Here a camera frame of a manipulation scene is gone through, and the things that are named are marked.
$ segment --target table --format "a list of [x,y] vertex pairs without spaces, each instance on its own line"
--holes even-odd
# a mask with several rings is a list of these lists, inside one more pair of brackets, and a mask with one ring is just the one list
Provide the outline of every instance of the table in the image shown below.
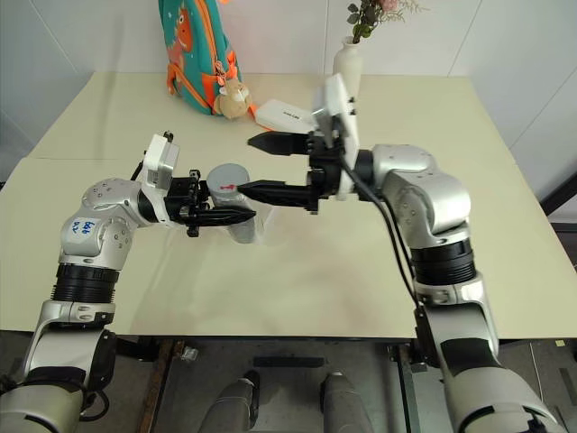
[[[303,184],[305,157],[246,146],[262,129],[195,112],[163,74],[96,73],[0,193],[0,328],[34,329],[55,282],[60,228],[83,191],[130,177],[154,133],[180,145],[176,175],[238,162],[253,180]],[[254,99],[309,107],[322,77],[250,75]],[[362,147],[411,143],[472,196],[472,245],[499,337],[577,336],[577,277],[467,78],[364,77]],[[116,284],[118,334],[410,338],[412,303],[378,212],[354,196],[320,215],[279,208],[266,244],[222,228],[137,231]]]

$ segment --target robotic arm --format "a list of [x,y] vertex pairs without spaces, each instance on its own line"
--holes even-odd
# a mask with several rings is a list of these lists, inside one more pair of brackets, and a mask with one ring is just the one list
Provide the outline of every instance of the robotic arm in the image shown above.
[[469,240],[466,189],[423,149],[380,144],[359,151],[354,101],[347,99],[340,77],[331,77],[316,99],[315,132],[249,141],[272,154],[308,154],[306,186],[257,180],[238,190],[313,213],[320,198],[345,199],[353,187],[362,200],[384,201],[410,250],[417,337],[426,362],[443,373],[454,431],[563,432],[527,383],[497,360],[499,340]]
[[[41,307],[23,363],[23,380],[0,399],[0,431],[71,432],[78,416],[114,371],[114,285],[139,227],[162,223],[200,226],[241,223],[255,213],[243,207],[215,207],[198,170],[172,178],[179,148],[172,134],[154,135],[132,180],[107,179],[84,193],[80,209],[62,227],[62,249],[52,295]],[[142,168],[141,179],[136,180]]]

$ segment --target white wall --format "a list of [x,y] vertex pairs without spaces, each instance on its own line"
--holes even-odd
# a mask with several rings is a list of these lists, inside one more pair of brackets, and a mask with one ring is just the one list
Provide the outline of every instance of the white wall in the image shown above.
[[[219,7],[244,72],[322,74],[331,72],[351,30],[348,3],[231,0]],[[365,72],[470,76],[543,198],[577,170],[577,2],[421,4],[429,10],[386,24],[363,42]],[[93,70],[165,70],[156,0],[0,5],[0,179],[10,170],[8,160],[17,161],[38,142]]]

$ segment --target flower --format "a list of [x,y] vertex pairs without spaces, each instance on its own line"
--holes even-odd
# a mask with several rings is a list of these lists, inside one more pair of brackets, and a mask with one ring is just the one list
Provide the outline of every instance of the flower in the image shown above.
[[379,3],[383,12],[394,11],[398,6],[398,0],[379,0]]

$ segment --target black cable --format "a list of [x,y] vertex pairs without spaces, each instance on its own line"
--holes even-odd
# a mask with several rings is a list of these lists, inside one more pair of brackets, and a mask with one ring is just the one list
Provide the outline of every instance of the black cable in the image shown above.
[[96,415],[80,415],[80,422],[91,422],[96,421],[97,419],[101,419],[108,412],[108,409],[110,409],[110,400],[108,400],[108,396],[105,394],[105,392],[102,390],[97,390],[96,394],[98,394],[102,399],[102,402],[105,405],[104,408]]
[[136,180],[136,178],[138,178],[138,175],[141,173],[142,170],[142,161],[140,161],[138,163],[138,165],[136,166],[136,170],[134,171],[133,175],[131,176],[130,180]]
[[[377,198],[377,196],[371,191],[371,189],[361,180],[361,178],[359,178],[357,173],[355,173],[353,171],[353,169],[351,169],[351,167],[349,167],[349,164],[346,162],[346,159],[344,158],[344,153],[341,153],[339,155],[339,159],[341,162],[341,167],[346,172],[346,174],[349,175],[349,177],[354,182],[354,185],[357,187],[357,189],[377,207],[377,209],[379,210],[383,219],[385,220],[385,224],[387,225],[387,230],[389,231],[390,241],[393,244],[393,251],[395,252],[395,259],[397,259],[398,271],[400,272],[400,275],[403,278],[403,282],[405,282],[405,287],[407,288],[408,294],[410,295],[411,299],[415,303],[415,306],[418,308],[417,297],[415,296],[415,293],[411,289],[411,285],[408,282],[407,275],[405,274],[405,270],[403,269],[403,263],[400,259],[400,253],[398,252],[397,238],[395,237],[393,225],[390,221],[391,219],[394,220],[395,214],[391,211],[390,203],[388,203],[388,205],[387,205],[387,208],[389,209],[389,212],[390,212],[390,218],[389,218],[389,215],[387,214],[387,211],[385,210],[384,206],[380,203],[379,198]],[[408,266],[409,270],[411,271],[411,275],[412,275],[413,272],[410,269],[410,262],[408,261],[407,252],[405,251],[404,247],[403,247],[403,252],[405,253],[405,258],[407,260],[407,266]]]
[[411,280],[413,280],[415,278],[415,271],[413,271],[413,267],[411,266],[411,260],[408,258],[407,248],[405,248],[405,245],[403,244],[403,241],[402,241],[403,238],[400,235],[400,228],[398,228],[398,222],[397,222],[397,218],[395,217],[395,213],[393,212],[393,206],[390,205],[389,199],[384,197],[384,196],[382,197],[382,201],[384,201],[385,205],[387,205],[387,210],[389,211],[389,215],[393,220],[393,226],[395,227],[395,233],[397,234],[397,239],[400,242],[400,249],[403,252],[403,256],[405,257],[405,262],[407,263],[407,267],[408,267],[408,273],[410,273]]

